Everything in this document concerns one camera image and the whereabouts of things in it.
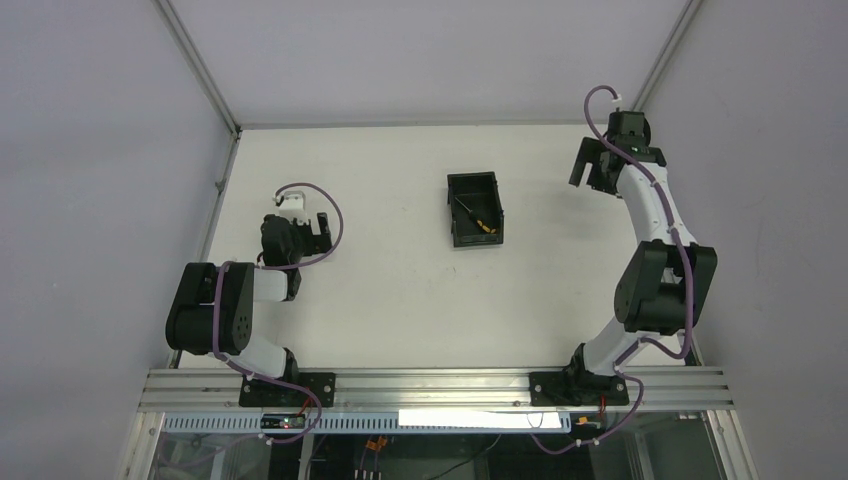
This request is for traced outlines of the black yellow screwdriver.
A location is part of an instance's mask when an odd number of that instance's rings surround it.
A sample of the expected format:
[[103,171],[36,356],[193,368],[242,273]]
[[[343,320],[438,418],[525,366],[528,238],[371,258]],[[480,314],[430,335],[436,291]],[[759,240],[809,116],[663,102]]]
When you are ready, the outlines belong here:
[[479,229],[480,229],[481,231],[483,231],[483,232],[484,232],[484,233],[486,233],[486,234],[496,234],[496,233],[497,233],[497,229],[496,229],[496,228],[493,228],[493,227],[488,226],[488,225],[487,225],[487,224],[483,221],[482,217],[481,217],[481,216],[479,216],[479,215],[476,213],[476,211],[475,211],[475,210],[473,210],[473,209],[471,209],[470,207],[468,207],[468,206],[467,206],[464,202],[462,202],[462,201],[461,201],[458,197],[455,197],[455,198],[454,198],[454,200],[455,200],[455,203],[456,203],[456,204],[458,204],[458,205],[459,205],[462,209],[464,209],[464,210],[465,210],[465,212],[466,212],[467,216],[469,217],[469,219],[470,219],[470,220],[471,220],[474,224],[476,224],[476,225],[479,227]]

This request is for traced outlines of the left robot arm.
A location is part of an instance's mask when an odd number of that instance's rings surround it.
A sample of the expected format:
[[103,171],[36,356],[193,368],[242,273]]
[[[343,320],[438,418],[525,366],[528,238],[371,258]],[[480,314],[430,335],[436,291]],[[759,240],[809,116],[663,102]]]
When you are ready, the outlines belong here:
[[317,224],[313,229],[309,220],[268,214],[260,226],[258,263],[188,263],[166,320],[169,347],[211,356],[251,379],[298,384],[294,354],[254,334],[253,314],[257,303],[293,301],[302,283],[301,262],[330,252],[326,213],[317,214]]

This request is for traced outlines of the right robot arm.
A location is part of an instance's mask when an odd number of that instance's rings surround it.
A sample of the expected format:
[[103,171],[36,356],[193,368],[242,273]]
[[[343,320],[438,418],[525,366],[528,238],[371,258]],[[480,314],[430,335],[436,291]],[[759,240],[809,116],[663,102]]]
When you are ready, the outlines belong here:
[[637,240],[620,277],[613,317],[575,351],[564,375],[589,391],[621,388],[621,368],[647,345],[672,359],[692,350],[693,330],[718,264],[688,230],[668,185],[667,162],[650,144],[641,112],[616,110],[604,135],[583,139],[569,179],[622,199]]

